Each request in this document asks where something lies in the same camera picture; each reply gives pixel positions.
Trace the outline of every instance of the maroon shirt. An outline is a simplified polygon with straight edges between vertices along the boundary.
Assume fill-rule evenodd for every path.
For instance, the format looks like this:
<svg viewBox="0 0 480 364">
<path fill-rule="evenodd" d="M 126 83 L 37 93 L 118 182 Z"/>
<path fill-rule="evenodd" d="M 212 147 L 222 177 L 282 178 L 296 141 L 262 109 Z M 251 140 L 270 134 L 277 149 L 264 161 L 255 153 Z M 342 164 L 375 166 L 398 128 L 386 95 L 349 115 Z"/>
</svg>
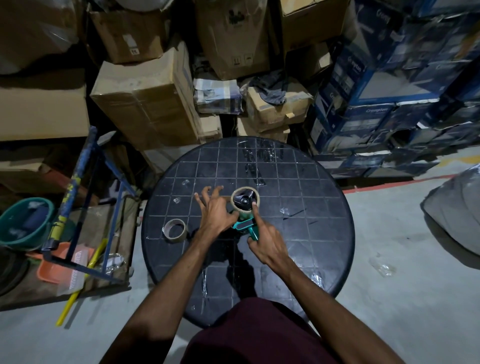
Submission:
<svg viewBox="0 0 480 364">
<path fill-rule="evenodd" d="M 188 363 L 339 363 L 296 313 L 262 298 L 246 298 L 213 327 L 196 334 L 181 361 Z"/>
</svg>

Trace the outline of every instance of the grid pattern tabletop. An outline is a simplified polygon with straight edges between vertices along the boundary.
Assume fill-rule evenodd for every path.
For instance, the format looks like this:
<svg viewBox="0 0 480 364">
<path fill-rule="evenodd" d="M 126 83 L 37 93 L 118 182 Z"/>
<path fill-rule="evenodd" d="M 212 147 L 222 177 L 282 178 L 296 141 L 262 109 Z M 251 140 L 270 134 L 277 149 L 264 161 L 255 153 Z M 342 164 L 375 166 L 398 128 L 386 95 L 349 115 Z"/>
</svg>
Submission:
<svg viewBox="0 0 480 364">
<path fill-rule="evenodd" d="M 260 194 L 260 214 L 282 233 L 288 253 L 316 284 L 336 296 L 353 259 L 355 232 L 347 200 L 330 174 L 289 145 L 259 137 L 225 138 L 179 158 L 156 185 L 142 225 L 145 263 L 155 283 L 178 261 L 190 239 L 169 243 L 162 233 L 172 218 L 198 230 L 194 192 L 223 185 L 222 195 L 251 186 Z M 212 325 L 240 299 L 277 301 L 305 318 L 283 281 L 250 251 L 247 235 L 233 229 L 212 244 L 185 317 Z"/>
</svg>

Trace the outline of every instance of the green bucket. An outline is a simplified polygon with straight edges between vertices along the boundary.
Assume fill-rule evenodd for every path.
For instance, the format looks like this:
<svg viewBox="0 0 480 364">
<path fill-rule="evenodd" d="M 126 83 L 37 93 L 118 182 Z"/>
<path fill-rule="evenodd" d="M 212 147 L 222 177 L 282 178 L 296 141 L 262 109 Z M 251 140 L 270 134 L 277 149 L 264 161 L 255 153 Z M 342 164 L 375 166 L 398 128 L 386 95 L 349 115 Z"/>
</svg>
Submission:
<svg viewBox="0 0 480 364">
<path fill-rule="evenodd" d="M 18 201 L 0 216 L 0 245 L 14 250 L 35 250 L 47 240 L 55 214 L 50 200 L 31 197 Z M 61 242 L 69 241 L 75 223 L 67 220 Z"/>
</svg>

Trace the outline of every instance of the cardboard ring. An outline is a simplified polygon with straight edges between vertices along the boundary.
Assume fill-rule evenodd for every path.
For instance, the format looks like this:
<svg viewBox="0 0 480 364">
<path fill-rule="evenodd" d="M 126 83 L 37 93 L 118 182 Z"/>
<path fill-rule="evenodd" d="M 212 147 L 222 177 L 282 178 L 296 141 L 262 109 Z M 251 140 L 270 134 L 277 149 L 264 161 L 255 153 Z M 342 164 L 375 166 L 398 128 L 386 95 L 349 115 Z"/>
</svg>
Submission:
<svg viewBox="0 0 480 364">
<path fill-rule="evenodd" d="M 235 211 L 239 212 L 240 219 L 246 220 L 248 218 L 253 217 L 252 210 L 242 210 L 241 208 L 236 207 L 235 204 L 233 203 L 233 197 L 241 190 L 252 190 L 253 192 L 255 192 L 255 195 L 257 196 L 257 206 L 258 207 L 260 207 L 260 194 L 253 187 L 245 186 L 245 187 L 237 188 L 235 191 L 233 191 L 232 196 L 230 196 L 230 203 L 233 206 L 233 209 Z"/>
<path fill-rule="evenodd" d="M 170 230 L 175 226 L 175 225 L 182 225 L 183 230 L 180 235 L 178 236 L 170 236 Z M 185 240 L 187 237 L 188 229 L 187 229 L 187 224 L 182 219 L 179 218 L 173 218 L 169 222 L 165 224 L 165 226 L 162 229 L 163 234 L 165 237 L 172 243 L 180 243 Z"/>
</svg>

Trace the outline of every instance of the forearm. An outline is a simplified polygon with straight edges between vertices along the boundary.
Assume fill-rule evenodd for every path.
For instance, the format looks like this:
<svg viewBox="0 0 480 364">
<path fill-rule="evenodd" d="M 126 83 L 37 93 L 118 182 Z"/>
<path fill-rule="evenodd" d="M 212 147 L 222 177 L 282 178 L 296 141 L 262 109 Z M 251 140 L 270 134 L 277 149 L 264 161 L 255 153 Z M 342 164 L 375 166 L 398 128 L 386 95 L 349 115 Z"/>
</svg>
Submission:
<svg viewBox="0 0 480 364">
<path fill-rule="evenodd" d="M 403 363 L 382 339 L 313 283 L 290 258 L 277 271 L 322 339 L 345 363 Z"/>
<path fill-rule="evenodd" d="M 214 239 L 208 230 L 198 230 L 185 254 L 127 321 L 101 363 L 122 361 L 139 348 L 156 350 L 159 360 L 165 358 Z"/>
</svg>

